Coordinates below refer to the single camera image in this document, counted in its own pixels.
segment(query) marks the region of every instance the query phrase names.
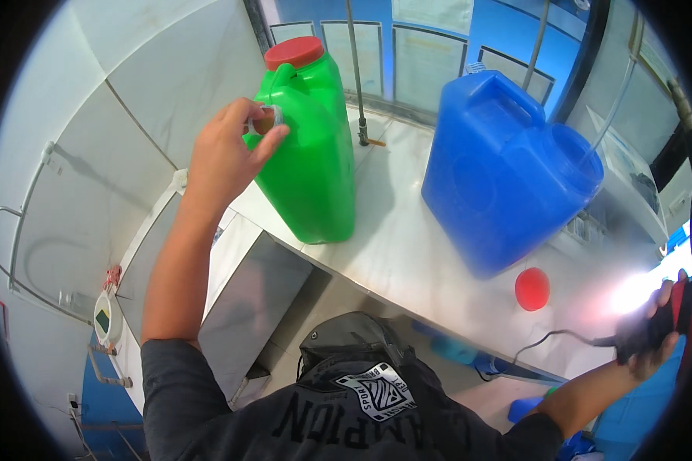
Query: white container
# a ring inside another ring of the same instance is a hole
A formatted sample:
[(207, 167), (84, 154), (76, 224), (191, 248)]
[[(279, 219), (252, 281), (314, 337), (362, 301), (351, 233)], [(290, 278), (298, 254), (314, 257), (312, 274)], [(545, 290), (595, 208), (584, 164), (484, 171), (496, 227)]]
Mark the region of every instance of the white container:
[(114, 294), (102, 291), (95, 302), (95, 311), (92, 316), (97, 341), (108, 347), (120, 339), (123, 327), (123, 313), (118, 305), (118, 299)]

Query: red jug lid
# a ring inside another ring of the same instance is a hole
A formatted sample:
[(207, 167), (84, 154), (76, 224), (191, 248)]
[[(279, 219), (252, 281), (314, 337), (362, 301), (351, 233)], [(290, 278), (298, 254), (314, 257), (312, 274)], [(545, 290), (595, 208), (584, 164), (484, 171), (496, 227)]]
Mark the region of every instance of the red jug lid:
[(295, 69), (307, 66), (323, 56), (323, 44), (317, 37), (296, 37), (278, 43), (264, 53), (266, 68), (276, 71), (279, 65), (290, 63)]

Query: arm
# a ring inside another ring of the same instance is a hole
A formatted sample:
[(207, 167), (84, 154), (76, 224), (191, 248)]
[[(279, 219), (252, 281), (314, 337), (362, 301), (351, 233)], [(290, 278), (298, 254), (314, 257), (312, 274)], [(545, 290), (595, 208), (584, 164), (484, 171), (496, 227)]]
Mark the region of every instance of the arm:
[[(646, 314), (652, 317), (658, 306), (664, 306), (672, 294), (671, 281), (665, 281), (652, 297)], [(562, 429), (564, 438), (580, 431), (595, 416), (634, 390), (666, 362), (679, 335), (669, 334), (661, 348), (646, 355), (634, 355), (627, 364), (610, 362), (574, 378), (546, 397), (529, 415), (542, 413)]]
[(146, 289), (141, 344), (184, 339), (199, 349), (207, 295), (210, 246), (223, 212), (251, 183), (289, 128), (271, 129), (253, 151), (241, 136), (251, 116), (264, 117), (246, 98), (221, 109), (195, 140), (185, 195)]

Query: white tile wall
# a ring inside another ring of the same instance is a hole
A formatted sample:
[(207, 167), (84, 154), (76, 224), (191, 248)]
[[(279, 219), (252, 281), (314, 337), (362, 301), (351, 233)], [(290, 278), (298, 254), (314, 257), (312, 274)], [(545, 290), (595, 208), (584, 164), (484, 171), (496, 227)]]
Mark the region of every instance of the white tile wall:
[(179, 168), (213, 115), (253, 97), (265, 67), (241, 2), (218, 0), (160, 32), (108, 77), (131, 114)]
[(113, 69), (176, 21), (212, 0), (72, 0), (92, 51), (102, 69)]
[(45, 168), (38, 179), (16, 274), (51, 300), (59, 290), (96, 297), (174, 170), (105, 84), (69, 122), (57, 152), (63, 172)]

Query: person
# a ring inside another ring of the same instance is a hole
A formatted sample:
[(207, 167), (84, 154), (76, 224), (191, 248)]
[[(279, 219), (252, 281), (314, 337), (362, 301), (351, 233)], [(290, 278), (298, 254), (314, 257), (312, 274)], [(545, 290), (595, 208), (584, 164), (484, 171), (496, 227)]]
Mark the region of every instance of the person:
[[(384, 340), (389, 332), (374, 327), (365, 334), (384, 333), (376, 344), (385, 348), (344, 346), (325, 359), (308, 354), (310, 363), (297, 382), (231, 411), (226, 397), (232, 396), (221, 392), (197, 341), (210, 247), (223, 211), (289, 132), (277, 126), (249, 151), (242, 140), (249, 117), (264, 117), (259, 103), (237, 99), (195, 140), (186, 191), (148, 283), (141, 366), (152, 459), (551, 460), (565, 438), (671, 355), (676, 333), (654, 353), (634, 356), (626, 365), (604, 364), (565, 383), (500, 434), (448, 398), (409, 348), (395, 354), (391, 340)], [(662, 285), (649, 315), (671, 290), (671, 282)]]

